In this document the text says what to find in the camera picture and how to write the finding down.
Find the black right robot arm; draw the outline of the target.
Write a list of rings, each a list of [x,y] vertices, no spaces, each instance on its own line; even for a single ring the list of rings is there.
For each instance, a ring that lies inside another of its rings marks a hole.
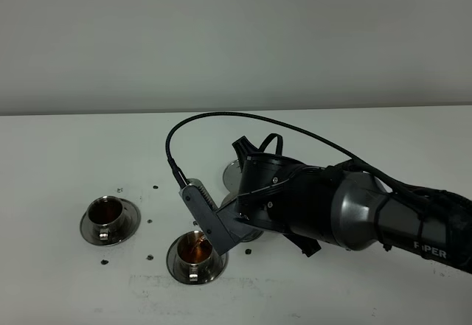
[[[282,234],[311,256],[326,242],[350,251],[373,243],[471,271],[471,202],[453,192],[402,184],[348,160],[311,166],[240,138],[240,222]]]

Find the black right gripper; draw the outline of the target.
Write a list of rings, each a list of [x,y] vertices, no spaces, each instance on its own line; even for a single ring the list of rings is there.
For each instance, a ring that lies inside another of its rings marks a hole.
[[[259,147],[245,136],[232,146],[241,169],[235,205],[241,222],[284,235],[306,256],[319,251],[320,242],[338,245],[331,206],[344,180],[341,167],[310,166],[283,156],[276,133]]]

